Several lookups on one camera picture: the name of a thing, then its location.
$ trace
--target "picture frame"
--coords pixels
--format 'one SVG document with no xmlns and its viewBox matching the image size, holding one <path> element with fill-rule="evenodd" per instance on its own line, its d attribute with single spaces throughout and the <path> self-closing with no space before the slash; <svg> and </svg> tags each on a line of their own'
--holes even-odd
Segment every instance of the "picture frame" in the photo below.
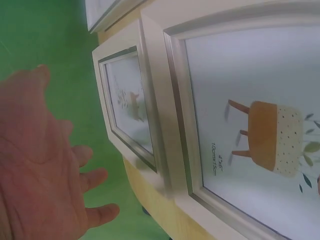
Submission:
<svg viewBox="0 0 320 240">
<path fill-rule="evenodd" d="M 105 31 L 145 0 L 85 0 L 88 31 Z"/>
<path fill-rule="evenodd" d="M 141 20 L 92 52 L 109 140 L 155 189 L 171 184 Z"/>
</svg>

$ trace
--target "finger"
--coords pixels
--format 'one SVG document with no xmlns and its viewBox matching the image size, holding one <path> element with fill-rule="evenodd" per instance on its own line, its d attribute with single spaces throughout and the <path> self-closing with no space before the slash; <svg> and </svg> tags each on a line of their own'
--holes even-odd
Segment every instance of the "finger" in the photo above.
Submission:
<svg viewBox="0 0 320 240">
<path fill-rule="evenodd" d="M 72 151 L 79 162 L 79 166 L 83 167 L 92 158 L 94 151 L 86 145 L 76 145 L 72 147 Z"/>
<path fill-rule="evenodd" d="M 40 82 L 43 89 L 45 89 L 50 81 L 50 70 L 47 65 L 41 64 L 31 71 L 35 81 Z"/>
<path fill-rule="evenodd" d="M 120 212 L 119 206 L 114 203 L 95 208 L 86 208 L 85 210 L 89 228 L 95 228 L 111 222 Z"/>
<path fill-rule="evenodd" d="M 65 136 L 69 137 L 74 129 L 74 125 L 69 120 L 59 120 L 62 132 Z"/>
<path fill-rule="evenodd" d="M 80 173 L 80 186 L 83 193 L 94 189 L 102 184 L 108 177 L 108 172 L 104 168 L 98 168 L 96 170 Z"/>
</svg>

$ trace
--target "illustration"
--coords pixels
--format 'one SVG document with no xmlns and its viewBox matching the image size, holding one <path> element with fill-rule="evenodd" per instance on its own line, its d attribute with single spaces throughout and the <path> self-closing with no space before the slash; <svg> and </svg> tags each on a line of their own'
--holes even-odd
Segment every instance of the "illustration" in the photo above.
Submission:
<svg viewBox="0 0 320 240">
<path fill-rule="evenodd" d="M 233 155 L 252 158 L 260 167 L 285 177 L 294 177 L 299 167 L 303 140 L 301 113 L 289 106 L 254 101 L 250 107 L 229 100 L 230 106 L 248 114 L 249 150 Z"/>
<path fill-rule="evenodd" d="M 143 122 L 143 118 L 139 115 L 139 102 L 138 97 L 140 94 L 136 94 L 132 91 L 129 92 L 129 97 L 127 97 L 127 93 L 125 90 L 119 87 L 116 76 L 114 76 L 115 89 L 118 97 L 117 103 L 121 106 L 122 109 L 127 109 L 127 113 L 136 121 Z"/>
</svg>

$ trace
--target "green background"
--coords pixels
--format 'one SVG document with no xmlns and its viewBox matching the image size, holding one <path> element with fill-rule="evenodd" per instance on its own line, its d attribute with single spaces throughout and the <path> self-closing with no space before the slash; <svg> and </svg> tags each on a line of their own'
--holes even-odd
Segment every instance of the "green background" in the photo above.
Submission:
<svg viewBox="0 0 320 240">
<path fill-rule="evenodd" d="M 108 140 L 91 55 L 98 38 L 88 33 L 86 24 L 84 0 L 0 0 L 0 80 L 16 70 L 47 64 L 49 109 L 58 119 L 73 122 L 72 144 L 86 144 L 94 151 L 82 171 L 108 170 L 108 180 L 84 195 L 85 204 L 117 203 L 120 215 L 81 239 L 167 240 L 142 212 L 122 157 Z"/>
</svg>

